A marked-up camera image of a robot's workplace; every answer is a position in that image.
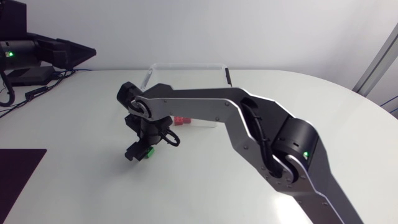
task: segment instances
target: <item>green connector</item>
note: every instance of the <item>green connector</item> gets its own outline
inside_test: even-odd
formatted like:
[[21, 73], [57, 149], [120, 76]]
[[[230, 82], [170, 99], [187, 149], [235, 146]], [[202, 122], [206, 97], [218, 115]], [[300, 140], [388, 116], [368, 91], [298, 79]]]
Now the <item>green connector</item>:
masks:
[[148, 149], [148, 153], [145, 155], [145, 159], [149, 159], [151, 155], [155, 152], [155, 149], [151, 146]]

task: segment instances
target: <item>black motor joint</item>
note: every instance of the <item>black motor joint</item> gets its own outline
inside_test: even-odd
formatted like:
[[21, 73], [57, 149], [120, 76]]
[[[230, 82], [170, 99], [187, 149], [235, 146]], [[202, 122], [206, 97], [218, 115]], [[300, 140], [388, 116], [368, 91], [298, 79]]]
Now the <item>black motor joint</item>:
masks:
[[[141, 109], [134, 107], [131, 103], [136, 96], [141, 94], [142, 91], [137, 86], [131, 82], [127, 82], [120, 88], [117, 99], [126, 109], [130, 108], [143, 113]], [[170, 130], [170, 125], [173, 123], [170, 116], [157, 121], [149, 121], [140, 116], [130, 114], [125, 118], [125, 122], [139, 137], [139, 141], [131, 145], [125, 153], [126, 158], [130, 161], [133, 158], [136, 158], [138, 161], [143, 159], [149, 152], [149, 148], [159, 143], [162, 139], [175, 147], [180, 144], [178, 136]], [[174, 142], [167, 135], [171, 135], [174, 138]]]

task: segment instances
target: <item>black cable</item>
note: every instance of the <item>black cable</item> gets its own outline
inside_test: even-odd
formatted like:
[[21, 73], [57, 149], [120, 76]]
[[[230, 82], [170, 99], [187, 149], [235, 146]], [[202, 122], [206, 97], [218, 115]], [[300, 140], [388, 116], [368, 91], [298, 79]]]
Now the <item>black cable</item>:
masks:
[[9, 94], [9, 99], [7, 103], [2, 103], [0, 102], [0, 106], [11, 106], [14, 101], [15, 101], [15, 93], [14, 93], [14, 89], [12, 88], [12, 85], [10, 84], [7, 75], [4, 73], [4, 71], [0, 71], [0, 76], [4, 82], [4, 84], [6, 84], [6, 87], [8, 89], [8, 94]]
[[[65, 73], [65, 72], [78, 72], [78, 71], [92, 71], [92, 70], [91, 69], [82, 68], [82, 69], [64, 70], [64, 71], [59, 71], [59, 72], [57, 71], [57, 72], [54, 72], [54, 74], [53, 74], [53, 80], [62, 78], [62, 75], [61, 75], [62, 73]], [[72, 75], [73, 75], [73, 73], [69, 74], [69, 75], [65, 75], [63, 78], [69, 78]]]
[[272, 155], [270, 139], [266, 137], [262, 125], [260, 123], [261, 117], [257, 116], [252, 108], [245, 103], [241, 103], [242, 107], [249, 113], [251, 119], [254, 121], [257, 130], [257, 140], [260, 142], [260, 152], [264, 165], [269, 170], [270, 174], [279, 177], [282, 174], [281, 167], [277, 167]]
[[20, 102], [20, 103], [18, 103], [16, 105], [12, 105], [12, 106], [14, 106], [13, 108], [9, 108], [9, 109], [0, 111], [0, 112], [7, 111], [4, 114], [0, 115], [0, 118], [2, 118], [5, 115], [9, 114], [11, 111], [14, 111], [14, 110], [26, 105], [28, 102], [32, 101], [33, 99], [38, 98], [39, 96], [42, 96], [43, 94], [45, 94], [45, 93], [49, 92], [50, 90], [52, 90], [53, 88], [55, 88], [57, 85], [59, 85], [62, 82], [63, 79], [65, 79], [65, 76], [67, 75], [67, 72], [70, 72], [70, 74], [67, 76], [67, 77], [70, 77], [71, 75], [76, 73], [76, 70], [63, 71], [62, 72], [63, 73], [62, 77], [59, 80], [57, 80], [57, 82], [54, 83], [52, 86], [49, 86], [48, 90], [46, 90], [46, 91], [44, 91], [42, 93], [39, 93], [38, 95], [33, 96], [31, 99], [24, 100], [24, 101], [22, 101], [22, 102]]
[[5, 90], [5, 89], [7, 88], [7, 87], [5, 86], [5, 84], [4, 84], [4, 81], [3, 81], [2, 85], [4, 86], [4, 88], [2, 88], [2, 89], [0, 90], [0, 93], [1, 93], [3, 90]]

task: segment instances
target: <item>black device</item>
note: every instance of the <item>black device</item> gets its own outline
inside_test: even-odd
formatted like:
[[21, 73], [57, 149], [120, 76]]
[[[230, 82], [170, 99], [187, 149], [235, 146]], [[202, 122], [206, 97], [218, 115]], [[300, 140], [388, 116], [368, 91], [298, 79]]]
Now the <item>black device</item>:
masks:
[[312, 222], [363, 223], [332, 175], [315, 128], [275, 101], [240, 88], [173, 90], [157, 84], [141, 92], [129, 82], [117, 99], [129, 111], [126, 124], [140, 138], [127, 149], [129, 160], [140, 160], [162, 139], [179, 145], [174, 133], [176, 142], [164, 138], [171, 114], [222, 122], [235, 151], [276, 191], [293, 196]]
[[0, 223], [3, 223], [46, 149], [0, 149]]
[[15, 96], [12, 84], [36, 85], [48, 81], [43, 70], [24, 71], [12, 74], [10, 81], [5, 70], [20, 70], [39, 67], [48, 62], [54, 67], [71, 70], [96, 55], [96, 50], [69, 40], [52, 39], [26, 32], [26, 4], [13, 0], [0, 0], [0, 75], [8, 89], [10, 99], [0, 106], [13, 104]]
[[43, 66], [14, 70], [7, 77], [12, 86], [47, 85], [54, 72], [53, 66]]

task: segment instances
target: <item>metal pole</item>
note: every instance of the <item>metal pole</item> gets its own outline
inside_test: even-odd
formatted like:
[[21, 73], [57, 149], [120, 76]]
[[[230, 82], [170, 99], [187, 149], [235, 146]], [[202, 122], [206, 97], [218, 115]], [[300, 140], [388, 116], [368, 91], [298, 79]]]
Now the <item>metal pole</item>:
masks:
[[398, 24], [387, 38], [379, 53], [359, 79], [353, 91], [367, 96], [398, 57]]

